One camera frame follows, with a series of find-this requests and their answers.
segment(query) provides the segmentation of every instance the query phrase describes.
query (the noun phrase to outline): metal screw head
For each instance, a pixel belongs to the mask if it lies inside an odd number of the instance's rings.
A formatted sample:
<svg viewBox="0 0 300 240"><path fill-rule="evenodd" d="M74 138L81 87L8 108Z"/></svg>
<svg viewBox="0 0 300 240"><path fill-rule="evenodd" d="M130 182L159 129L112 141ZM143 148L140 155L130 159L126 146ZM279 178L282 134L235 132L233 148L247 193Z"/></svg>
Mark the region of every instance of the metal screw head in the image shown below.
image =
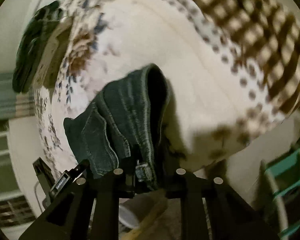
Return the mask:
<svg viewBox="0 0 300 240"><path fill-rule="evenodd" d="M76 182L78 185L82 185L82 184L85 184L85 183L86 183L86 179L85 179L85 178L78 178L75 182Z"/></svg>
<svg viewBox="0 0 300 240"><path fill-rule="evenodd" d="M123 173L123 169L115 169L114 171L113 171L113 173L115 174L115 175L120 175L120 174L122 174Z"/></svg>
<svg viewBox="0 0 300 240"><path fill-rule="evenodd" d="M223 183L223 179L221 179L221 178L219 178L219 177L216 177L216 178L213 179L213 182L214 182L215 184L222 184L222 183Z"/></svg>
<svg viewBox="0 0 300 240"><path fill-rule="evenodd" d="M184 175L184 174L186 174L186 170L179 168L179 169L176 170L176 173L179 174L179 175Z"/></svg>

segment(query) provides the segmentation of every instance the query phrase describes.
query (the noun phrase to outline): brown checkered fabric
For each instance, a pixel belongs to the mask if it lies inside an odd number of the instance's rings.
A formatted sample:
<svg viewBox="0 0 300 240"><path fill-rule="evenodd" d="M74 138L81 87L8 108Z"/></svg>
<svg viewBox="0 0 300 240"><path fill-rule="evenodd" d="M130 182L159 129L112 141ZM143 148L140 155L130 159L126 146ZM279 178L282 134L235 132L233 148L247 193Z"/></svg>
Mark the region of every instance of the brown checkered fabric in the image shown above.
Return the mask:
<svg viewBox="0 0 300 240"><path fill-rule="evenodd" d="M300 105L300 23L274 0L193 0L232 41L242 47L236 60L254 58L264 72L268 101L286 114Z"/></svg>

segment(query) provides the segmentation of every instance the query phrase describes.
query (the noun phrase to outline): jeans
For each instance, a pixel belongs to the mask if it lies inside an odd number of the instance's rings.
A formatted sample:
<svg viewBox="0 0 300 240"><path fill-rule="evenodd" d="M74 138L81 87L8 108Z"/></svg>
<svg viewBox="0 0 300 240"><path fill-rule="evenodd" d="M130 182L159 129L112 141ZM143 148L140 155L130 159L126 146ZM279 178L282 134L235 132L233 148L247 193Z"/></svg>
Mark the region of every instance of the jeans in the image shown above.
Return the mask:
<svg viewBox="0 0 300 240"><path fill-rule="evenodd" d="M166 80L155 64L108 83L75 119L65 118L69 145L94 177L133 162L138 180L158 187L158 147L169 101Z"/></svg>

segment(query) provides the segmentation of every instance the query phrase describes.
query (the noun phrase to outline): denim fabric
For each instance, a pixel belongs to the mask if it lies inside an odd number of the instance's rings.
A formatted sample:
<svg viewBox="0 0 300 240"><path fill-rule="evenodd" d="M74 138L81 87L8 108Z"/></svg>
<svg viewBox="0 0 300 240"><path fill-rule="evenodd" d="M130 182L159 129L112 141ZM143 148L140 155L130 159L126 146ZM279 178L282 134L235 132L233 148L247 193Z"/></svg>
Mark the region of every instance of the denim fabric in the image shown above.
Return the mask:
<svg viewBox="0 0 300 240"><path fill-rule="evenodd" d="M69 145L80 162L89 159L95 177L133 157L139 181L157 188L157 149L169 89L161 70L150 64L107 84L75 119L65 118Z"/></svg>
<svg viewBox="0 0 300 240"><path fill-rule="evenodd" d="M54 1L39 9L27 25L18 48L13 73L12 88L15 92L28 92L45 45L62 15L59 2Z"/></svg>

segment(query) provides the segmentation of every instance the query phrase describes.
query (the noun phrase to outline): black metal frame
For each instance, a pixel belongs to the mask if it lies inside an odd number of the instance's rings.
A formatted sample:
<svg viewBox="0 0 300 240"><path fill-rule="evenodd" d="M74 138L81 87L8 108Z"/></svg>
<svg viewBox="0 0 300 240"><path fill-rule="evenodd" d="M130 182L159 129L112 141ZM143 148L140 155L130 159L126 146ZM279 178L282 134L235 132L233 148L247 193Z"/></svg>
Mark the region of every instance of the black metal frame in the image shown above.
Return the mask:
<svg viewBox="0 0 300 240"><path fill-rule="evenodd" d="M85 170L85 175L74 179ZM208 240L205 198L214 240L278 240L277 234L231 187L201 179L190 172L170 172L164 177L167 198L181 199L182 240ZM93 179L89 162L71 171L70 179L56 194L54 184L48 196L51 204L23 233L20 240L88 239L88 227L94 199L96 206L89 239L117 240L119 198L133 198L141 185L127 185L127 174L116 169Z"/></svg>

